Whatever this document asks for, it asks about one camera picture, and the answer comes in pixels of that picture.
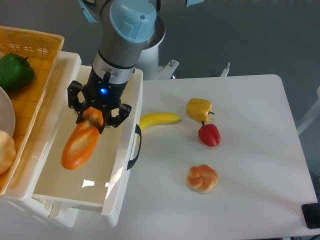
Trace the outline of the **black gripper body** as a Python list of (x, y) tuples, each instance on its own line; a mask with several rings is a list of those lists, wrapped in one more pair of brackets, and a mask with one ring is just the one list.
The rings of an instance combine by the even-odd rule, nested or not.
[(82, 85), (73, 80), (67, 88), (68, 107), (87, 106), (100, 111), (101, 105), (107, 105), (111, 111), (109, 126), (118, 127), (129, 117), (132, 107), (121, 103), (121, 96), (127, 83), (116, 84), (111, 82), (112, 72), (106, 71), (103, 77), (99, 77), (92, 69), (90, 71), (87, 84)]

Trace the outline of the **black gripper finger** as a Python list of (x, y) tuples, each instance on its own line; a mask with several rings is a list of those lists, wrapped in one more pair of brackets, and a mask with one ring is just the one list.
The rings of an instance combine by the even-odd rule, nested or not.
[(83, 121), (83, 114), (84, 112), (88, 109), (87, 106), (82, 106), (82, 107), (75, 107), (74, 110), (77, 113), (77, 118), (75, 123), (79, 124)]
[(99, 108), (102, 115), (102, 124), (99, 128), (99, 133), (102, 134), (104, 129), (109, 126), (111, 111), (109, 110), (108, 106), (106, 104), (102, 104)]

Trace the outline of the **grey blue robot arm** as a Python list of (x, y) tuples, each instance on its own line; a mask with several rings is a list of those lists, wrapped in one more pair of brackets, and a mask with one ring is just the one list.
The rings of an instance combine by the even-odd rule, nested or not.
[(96, 0), (102, 39), (85, 85), (73, 80), (67, 88), (68, 107), (77, 114), (76, 124), (86, 121), (89, 108), (101, 116), (93, 129), (101, 134), (107, 126), (118, 127), (131, 112), (121, 96), (135, 65), (156, 33), (160, 11), (187, 8), (198, 0)]

